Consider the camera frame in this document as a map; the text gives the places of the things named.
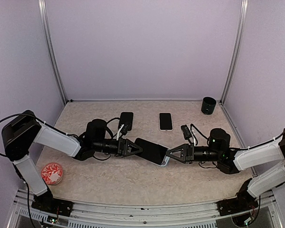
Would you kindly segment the light blue phone case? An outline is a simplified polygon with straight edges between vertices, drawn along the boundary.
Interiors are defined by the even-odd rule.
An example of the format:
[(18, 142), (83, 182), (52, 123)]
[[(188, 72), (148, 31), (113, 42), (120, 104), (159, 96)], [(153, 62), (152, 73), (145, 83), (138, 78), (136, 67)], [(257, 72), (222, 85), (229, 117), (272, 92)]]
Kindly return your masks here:
[(168, 147), (166, 146), (162, 146), (160, 144), (157, 144), (155, 147), (155, 151), (154, 151), (154, 159), (153, 162), (156, 165), (165, 167), (168, 162), (169, 162), (169, 156), (166, 156), (166, 152), (169, 150)]

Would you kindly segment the black phone case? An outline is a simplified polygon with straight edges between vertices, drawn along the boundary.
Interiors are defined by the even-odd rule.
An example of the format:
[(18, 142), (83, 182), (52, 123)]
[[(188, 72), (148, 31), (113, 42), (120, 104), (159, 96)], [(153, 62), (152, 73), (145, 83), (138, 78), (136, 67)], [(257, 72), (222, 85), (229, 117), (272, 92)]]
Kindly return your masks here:
[(128, 126), (128, 131), (132, 130), (133, 112), (121, 112), (118, 128), (120, 128), (122, 124)]

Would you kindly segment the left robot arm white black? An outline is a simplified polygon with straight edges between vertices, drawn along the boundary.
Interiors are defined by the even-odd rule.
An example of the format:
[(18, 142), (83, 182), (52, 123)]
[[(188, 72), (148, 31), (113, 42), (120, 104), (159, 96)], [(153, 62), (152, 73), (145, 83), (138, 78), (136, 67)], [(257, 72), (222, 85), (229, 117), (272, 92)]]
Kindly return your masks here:
[(32, 147), (51, 148), (77, 161), (95, 157), (95, 153), (128, 157), (142, 153), (141, 146), (123, 138), (128, 125), (123, 124), (116, 136), (102, 119), (90, 121), (80, 134), (63, 132), (35, 116), (31, 110), (12, 114), (0, 120), (0, 124), (9, 121), (2, 130), (1, 137), (4, 152), (1, 157), (9, 159), (18, 176), (25, 182), (28, 190), (34, 194), (33, 206), (42, 206), (46, 211), (57, 207), (58, 199), (38, 173), (35, 161), (30, 157)]

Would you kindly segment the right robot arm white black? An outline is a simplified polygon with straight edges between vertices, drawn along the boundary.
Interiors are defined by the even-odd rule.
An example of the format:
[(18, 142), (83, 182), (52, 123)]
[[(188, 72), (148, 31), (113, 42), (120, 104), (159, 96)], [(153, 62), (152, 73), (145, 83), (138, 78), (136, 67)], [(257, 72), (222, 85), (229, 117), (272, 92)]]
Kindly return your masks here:
[(230, 139), (225, 130), (214, 128), (210, 131), (207, 146), (196, 146), (189, 142), (168, 150), (166, 155), (182, 163), (213, 161), (224, 174), (237, 174), (276, 161), (274, 167), (241, 186), (233, 206), (243, 211), (262, 193), (285, 183), (285, 129), (279, 136), (247, 148), (231, 148)]

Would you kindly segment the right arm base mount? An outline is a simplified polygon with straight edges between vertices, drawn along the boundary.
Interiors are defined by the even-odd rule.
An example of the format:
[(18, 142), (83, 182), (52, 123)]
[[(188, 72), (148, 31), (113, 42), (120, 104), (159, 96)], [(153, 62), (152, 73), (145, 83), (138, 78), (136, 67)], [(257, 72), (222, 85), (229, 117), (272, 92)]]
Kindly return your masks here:
[(217, 202), (220, 216), (240, 213), (258, 207), (258, 201), (255, 198), (231, 198)]

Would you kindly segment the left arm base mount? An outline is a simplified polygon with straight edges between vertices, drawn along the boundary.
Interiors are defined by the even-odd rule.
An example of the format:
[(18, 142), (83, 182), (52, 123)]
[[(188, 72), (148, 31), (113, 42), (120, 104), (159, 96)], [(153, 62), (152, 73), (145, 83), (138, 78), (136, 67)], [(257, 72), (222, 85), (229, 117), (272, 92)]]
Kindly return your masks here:
[(72, 208), (73, 208), (73, 202), (68, 200), (60, 200), (53, 198), (50, 201), (40, 201), (40, 200), (33, 200), (31, 207), (33, 209), (38, 209), (43, 212), (55, 214), (58, 216), (65, 216), (70, 217)]

